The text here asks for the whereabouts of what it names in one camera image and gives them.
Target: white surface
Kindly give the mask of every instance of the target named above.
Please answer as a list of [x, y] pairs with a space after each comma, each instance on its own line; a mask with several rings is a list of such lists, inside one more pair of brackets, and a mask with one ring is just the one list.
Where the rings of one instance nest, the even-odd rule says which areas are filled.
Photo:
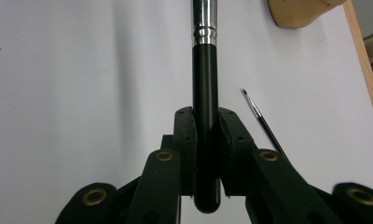
[[[373, 111], [342, 7], [300, 30], [265, 1], [219, 2], [219, 102], [314, 186], [373, 188]], [[140, 175], [192, 104], [189, 1], [0, 0], [0, 223], [53, 223], [93, 182]], [[242, 198], [182, 223], [247, 223]]]

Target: metal rivet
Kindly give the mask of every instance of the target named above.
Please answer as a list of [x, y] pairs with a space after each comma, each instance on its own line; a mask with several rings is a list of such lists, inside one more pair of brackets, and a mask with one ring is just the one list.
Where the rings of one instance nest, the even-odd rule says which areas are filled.
[[[98, 194], [99, 197], [91, 198], [93, 194]], [[88, 192], [84, 194], [82, 197], [82, 203], [87, 205], [87, 206], [93, 206], [99, 203], [102, 203], [105, 198], [107, 197], [107, 191], [104, 189], [91, 189]]]
[[364, 205], [373, 206], [373, 195], [361, 189], [348, 188], [346, 189], [347, 195], [355, 201]]
[[170, 152], [160, 152], [157, 154], [157, 159], [160, 161], [170, 161], [173, 158], [173, 154]]
[[279, 159], [276, 154], [268, 151], [261, 152], [259, 155], [265, 161], [277, 161]]

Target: thin paintbrush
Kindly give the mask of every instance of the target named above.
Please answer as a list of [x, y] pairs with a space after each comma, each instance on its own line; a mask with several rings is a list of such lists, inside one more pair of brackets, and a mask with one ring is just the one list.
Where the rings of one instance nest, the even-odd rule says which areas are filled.
[[248, 101], [248, 104], [250, 105], [251, 109], [253, 110], [254, 114], [256, 115], [256, 118], [259, 120], [259, 123], [261, 124], [262, 128], [265, 130], [265, 133], [268, 135], [271, 143], [276, 147], [276, 150], [280, 153], [282, 153], [286, 159], [288, 159], [283, 151], [283, 148], [280, 146], [280, 143], [277, 141], [276, 137], [274, 136], [273, 132], [271, 131], [268, 123], [263, 118], [261, 112], [259, 111], [258, 107], [254, 103], [254, 101], [248, 96], [247, 91], [245, 89], [242, 89], [242, 93], [245, 95], [245, 98]]

